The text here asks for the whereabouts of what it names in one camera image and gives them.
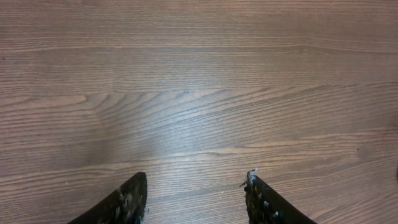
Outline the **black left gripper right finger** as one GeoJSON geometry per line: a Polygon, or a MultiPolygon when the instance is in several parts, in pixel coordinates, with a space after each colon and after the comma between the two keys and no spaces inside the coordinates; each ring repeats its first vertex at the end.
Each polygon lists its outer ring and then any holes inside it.
{"type": "Polygon", "coordinates": [[[251,169],[246,174],[244,186],[249,224],[316,224],[295,208],[251,169]]]}

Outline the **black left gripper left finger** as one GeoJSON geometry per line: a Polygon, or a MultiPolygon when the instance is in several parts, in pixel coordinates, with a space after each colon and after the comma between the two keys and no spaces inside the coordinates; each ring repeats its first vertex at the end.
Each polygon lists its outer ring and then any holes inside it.
{"type": "Polygon", "coordinates": [[[142,224],[146,214],[147,176],[137,172],[69,224],[142,224]]]}

